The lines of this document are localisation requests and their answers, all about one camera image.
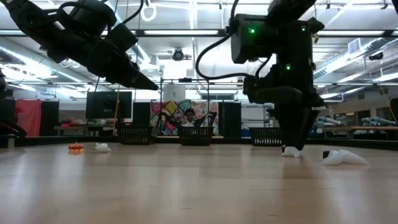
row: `black monitor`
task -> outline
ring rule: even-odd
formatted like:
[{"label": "black monitor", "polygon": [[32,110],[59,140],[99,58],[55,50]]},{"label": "black monitor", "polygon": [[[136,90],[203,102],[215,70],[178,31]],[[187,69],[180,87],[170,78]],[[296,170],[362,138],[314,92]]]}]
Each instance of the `black monitor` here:
[{"label": "black monitor", "polygon": [[[113,91],[88,92],[87,119],[114,118],[118,93]],[[119,108],[116,118],[131,118],[131,92],[119,92]]]}]

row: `man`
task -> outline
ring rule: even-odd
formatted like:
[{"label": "man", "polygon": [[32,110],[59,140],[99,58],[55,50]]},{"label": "man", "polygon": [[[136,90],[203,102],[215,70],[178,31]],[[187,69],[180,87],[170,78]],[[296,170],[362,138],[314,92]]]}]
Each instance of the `man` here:
[{"label": "man", "polygon": [[183,124],[183,127],[195,127],[195,111],[193,109],[190,108],[185,111],[185,118],[188,122]]}]

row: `orange object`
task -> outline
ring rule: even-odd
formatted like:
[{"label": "orange object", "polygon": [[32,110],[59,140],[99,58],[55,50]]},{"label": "orange object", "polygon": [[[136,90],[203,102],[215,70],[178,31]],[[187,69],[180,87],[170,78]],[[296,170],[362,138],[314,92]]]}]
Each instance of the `orange object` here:
[{"label": "orange object", "polygon": [[85,147],[83,144],[78,144],[77,142],[74,144],[69,144],[69,154],[82,154]]}]

